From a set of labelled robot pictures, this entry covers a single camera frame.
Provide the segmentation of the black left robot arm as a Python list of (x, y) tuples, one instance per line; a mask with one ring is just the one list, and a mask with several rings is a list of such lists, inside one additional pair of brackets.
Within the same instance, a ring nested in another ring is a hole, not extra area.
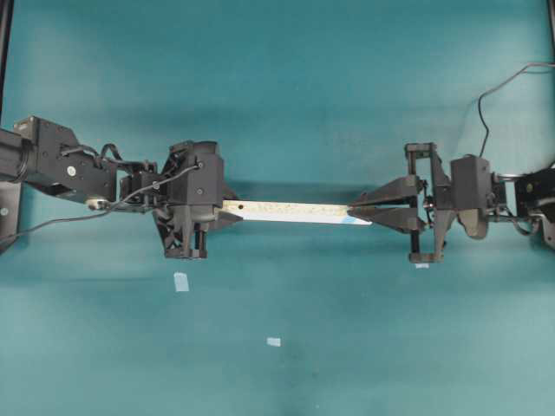
[(1, 249), (23, 235), (19, 228), (22, 187), (86, 205), (88, 219), (113, 212), (149, 212), (164, 255), (176, 259), (207, 256), (206, 235), (241, 221), (225, 211), (235, 199), (225, 183), (225, 164), (214, 141), (170, 146), (163, 167), (147, 160), (124, 160), (113, 144), (100, 151), (74, 132), (30, 116), (1, 132)]

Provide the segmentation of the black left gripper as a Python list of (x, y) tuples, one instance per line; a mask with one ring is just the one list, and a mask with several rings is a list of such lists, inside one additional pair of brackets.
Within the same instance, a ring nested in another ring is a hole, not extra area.
[[(168, 159), (161, 171), (168, 182), (161, 186), (161, 205), (153, 211), (153, 219), (160, 234), (164, 255), (173, 259), (205, 258), (207, 257), (206, 233), (213, 226), (230, 226), (242, 221), (243, 218), (212, 205), (171, 204), (168, 201), (167, 184), (191, 171), (192, 168), (188, 167), (172, 176)], [(224, 180), (219, 182), (219, 197), (222, 201), (238, 199), (236, 193)]]

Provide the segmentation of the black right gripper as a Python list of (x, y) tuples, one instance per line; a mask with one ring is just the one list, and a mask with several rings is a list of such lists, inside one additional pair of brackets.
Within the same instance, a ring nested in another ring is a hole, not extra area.
[[(363, 192), (350, 203), (349, 215), (366, 222), (376, 223), (400, 233), (409, 233), (411, 237), (408, 255), (414, 264), (441, 263), (446, 235), (454, 221), (454, 209), (451, 201), (451, 179), (445, 174), (441, 158), (434, 143), (410, 143), (405, 146), (408, 162), (407, 176), (388, 182), (371, 192)], [(422, 181), (416, 175), (416, 161), (429, 159), (430, 183)], [(407, 205), (424, 191), (423, 209), (427, 214), (428, 227), (434, 231), (434, 252), (421, 253), (420, 233), (426, 224), (418, 217), (413, 207), (387, 207), (364, 205)]]

